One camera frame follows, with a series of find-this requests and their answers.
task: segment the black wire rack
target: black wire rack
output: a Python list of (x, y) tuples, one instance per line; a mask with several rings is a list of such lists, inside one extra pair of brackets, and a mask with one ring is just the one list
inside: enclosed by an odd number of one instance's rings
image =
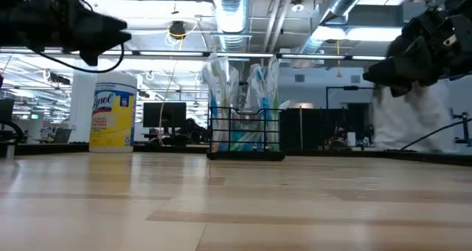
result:
[[(280, 150), (281, 111), (260, 109), (257, 112), (246, 112), (232, 107), (209, 107), (211, 133), (210, 149), (206, 157), (233, 160), (284, 160), (285, 153)], [(227, 121), (227, 125), (218, 129), (213, 128), (215, 123), (224, 121)], [(272, 130), (269, 130), (269, 123), (273, 123)], [(226, 137), (215, 140), (218, 132), (226, 132)], [(244, 134), (250, 134), (252, 140), (241, 140)], [(272, 141), (268, 141), (268, 134), (273, 134)]]

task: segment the ceiling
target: ceiling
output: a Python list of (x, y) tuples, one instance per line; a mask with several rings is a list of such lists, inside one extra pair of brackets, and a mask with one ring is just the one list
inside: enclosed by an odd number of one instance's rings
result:
[[(94, 8), (94, 11), (121, 18), (128, 22), (128, 30), (133, 33), (133, 38), (125, 44), (127, 50), (180, 49), (183, 51), (215, 51), (219, 49), (219, 37), (213, 35), (218, 33), (218, 26), (215, 19), (214, 6), (211, 3), (154, 0), (86, 1)], [(282, 27), (283, 34), (280, 34), (277, 40), (276, 50), (295, 50), (304, 44), (312, 32), (310, 18), (313, 16), (313, 10), (317, 4), (323, 1), (325, 0), (302, 0), (304, 9), (301, 12), (288, 10)], [(249, 39), (249, 52), (262, 52), (264, 37), (269, 23), (268, 17), (270, 16), (271, 2), (272, 0), (250, 0), (249, 2), (249, 22), (248, 28), (246, 28), (246, 32), (251, 36)], [(376, 8), (398, 7), (403, 2), (405, 0), (360, 0), (358, 5), (371, 6), (372, 18), (374, 18)], [(364, 20), (367, 25), (369, 23), (376, 23), (376, 19), (369, 21), (369, 16)], [(167, 28), (172, 24), (172, 21), (183, 21), (187, 32), (191, 32), (181, 43), (168, 38)], [(388, 41), (340, 40), (339, 42), (324, 42), (320, 49), (325, 54), (331, 55), (382, 56), (388, 43)], [(116, 62), (116, 58), (100, 59), (98, 68), (106, 69), (112, 66)], [(78, 63), (79, 59), (67, 57), (61, 58), (61, 60), (75, 64)], [(139, 86), (141, 89), (157, 90), (157, 92), (150, 92), (150, 98), (141, 98), (141, 102), (143, 100), (162, 100), (170, 76), (174, 72), (174, 77), (172, 82), (170, 82), (170, 89), (173, 92), (167, 94), (166, 100), (183, 100), (189, 103), (198, 101), (203, 105), (207, 99), (205, 94), (200, 93), (204, 88), (202, 88), (197, 79), (203, 63), (203, 61), (195, 60), (174, 61), (157, 60), (157, 58), (126, 58), (117, 71), (127, 72), (130, 75), (140, 77)], [(341, 63), (342, 67), (364, 68), (368, 65), (369, 62)], [(330, 69), (337, 66), (339, 66), (337, 61), (326, 61), (325, 64), (318, 65), (317, 67)], [(44, 106), (56, 104), (56, 106), (61, 106), (62, 109), (65, 108), (65, 111), (62, 111), (61, 115), (49, 115), (48, 118), (55, 121), (67, 119), (71, 86), (58, 86), (49, 82), (45, 78), (45, 69), (50, 69), (51, 72), (70, 79), (71, 82), (74, 82), (73, 70), (38, 56), (10, 55), (8, 53), (0, 53), (0, 68), (4, 69), (4, 86), (29, 87), (28, 89), (4, 91), (3, 96), (15, 97), (18, 103), (22, 101), (31, 103), (32, 100), (35, 100), (35, 105), (28, 105), (30, 108), (35, 108), (34, 106), (38, 105), (37, 103)], [(280, 84), (281, 86), (310, 85), (309, 83), (295, 84), (293, 79), (290, 78), (290, 76), (294, 75), (294, 72), (290, 69), (282, 71), (281, 75), (281, 80), (284, 80), (284, 83)], [(323, 84), (316, 80), (316, 86), (323, 86)], [(185, 90), (187, 93), (174, 92), (175, 90)], [(18, 110), (25, 109), (25, 106), (18, 104), (16, 108)], [(198, 119), (203, 121), (205, 116), (198, 116)]]

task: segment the computer monitor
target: computer monitor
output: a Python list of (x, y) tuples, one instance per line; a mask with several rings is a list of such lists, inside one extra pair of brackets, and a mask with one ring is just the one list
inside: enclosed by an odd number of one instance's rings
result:
[[(142, 114), (143, 127), (159, 127), (162, 103), (145, 103)], [(187, 124), (186, 103), (164, 103), (162, 127), (183, 128)]]
[(11, 99), (0, 100), (0, 121), (12, 121), (14, 103), (15, 101)]

